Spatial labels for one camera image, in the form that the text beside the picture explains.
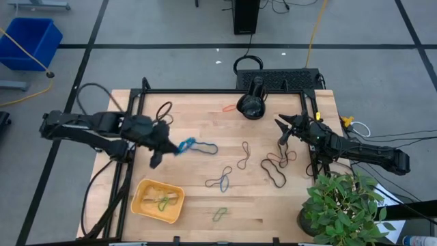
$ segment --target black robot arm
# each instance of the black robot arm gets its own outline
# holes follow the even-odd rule
[[[359,143],[340,137],[322,121],[311,119],[306,111],[302,115],[279,117],[292,125],[289,128],[288,125],[275,120],[283,133],[279,143],[285,144],[290,135],[298,137],[312,146],[318,161],[322,164],[330,164],[341,157],[379,165],[397,175],[410,172],[410,157],[397,148]]]
[[[123,112],[99,112],[93,115],[51,111],[43,116],[41,137],[49,140],[67,139],[104,150],[112,160],[128,162],[128,141],[153,150],[150,167],[155,168],[166,153],[178,153],[169,140],[170,128],[164,120],[144,115],[126,116]],[[106,137],[121,139],[109,140]]]

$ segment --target wooden tabletop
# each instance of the wooden tabletop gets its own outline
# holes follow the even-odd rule
[[[114,90],[119,104],[127,108],[129,90]],[[324,123],[341,134],[337,108],[333,92],[316,91],[317,104]],[[295,137],[290,137],[289,150],[297,153],[297,159],[290,161],[284,169],[287,182],[281,189],[276,188],[267,173],[260,167],[266,154],[278,154],[277,141],[281,136],[274,119],[278,114],[295,115],[301,113],[299,95],[270,94],[266,102],[266,114],[260,120],[248,120],[238,111],[222,112],[222,108],[234,104],[239,94],[147,94],[143,115],[154,118],[158,108],[165,102],[173,102],[171,115],[174,123],[170,126],[170,139],[178,145],[188,137],[197,141],[214,143],[218,146],[215,155],[188,151],[180,156],[167,154],[156,169],[149,168],[151,152],[138,148],[130,199],[124,222],[123,241],[172,241],[180,236],[184,242],[272,242],[279,237],[283,243],[311,242],[296,224],[301,204],[308,198],[307,188],[313,179],[305,174],[310,164],[308,145]],[[108,110],[116,110],[110,102]],[[251,156],[244,170],[236,163],[246,157],[242,142],[247,141]],[[97,154],[92,176],[108,162],[104,153]],[[205,181],[220,178],[223,168],[231,166],[228,175],[229,189],[222,193],[218,185],[205,187]],[[337,172],[346,168],[331,165]],[[105,170],[89,191],[85,213],[85,227],[89,231],[107,208],[113,182],[115,164]],[[270,172],[275,174],[274,167]],[[277,174],[277,182],[283,182]],[[130,202],[138,183],[144,178],[182,187],[185,200],[179,219],[169,224],[130,211]],[[220,221],[212,220],[215,212],[227,208]],[[115,234],[114,214],[111,234]]]

